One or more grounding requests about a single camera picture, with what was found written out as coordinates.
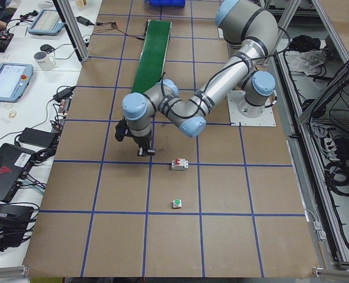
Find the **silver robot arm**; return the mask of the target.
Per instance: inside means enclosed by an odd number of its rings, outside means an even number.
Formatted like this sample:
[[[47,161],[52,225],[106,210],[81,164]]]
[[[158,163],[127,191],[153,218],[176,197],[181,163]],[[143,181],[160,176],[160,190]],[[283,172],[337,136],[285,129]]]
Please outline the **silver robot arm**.
[[[188,137],[198,136],[206,126],[205,117],[234,87],[245,92],[238,111],[257,118],[274,93],[275,79],[254,66],[274,54],[278,25],[274,16],[250,1],[223,1],[215,24],[225,41],[238,47],[225,65],[187,101],[179,97],[172,80],[158,78],[148,90],[133,92],[122,100],[123,119],[116,125],[115,138],[131,137],[138,146],[138,156],[153,156],[150,118],[162,113]]]

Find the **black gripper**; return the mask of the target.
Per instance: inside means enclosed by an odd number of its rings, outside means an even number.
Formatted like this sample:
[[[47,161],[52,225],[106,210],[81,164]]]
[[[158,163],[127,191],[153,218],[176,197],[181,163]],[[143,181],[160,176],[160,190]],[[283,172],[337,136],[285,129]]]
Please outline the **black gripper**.
[[[137,152],[138,156],[148,156],[150,147],[150,138],[134,138],[134,142],[138,145],[139,149]]]

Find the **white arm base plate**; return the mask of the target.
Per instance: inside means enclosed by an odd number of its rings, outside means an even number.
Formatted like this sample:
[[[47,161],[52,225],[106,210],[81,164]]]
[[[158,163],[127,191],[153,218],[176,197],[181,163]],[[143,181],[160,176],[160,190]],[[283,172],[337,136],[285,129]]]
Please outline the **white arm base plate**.
[[[245,92],[232,90],[227,95],[230,124],[232,126],[275,127],[275,117],[271,99],[266,99],[264,106],[251,106],[245,100]]]

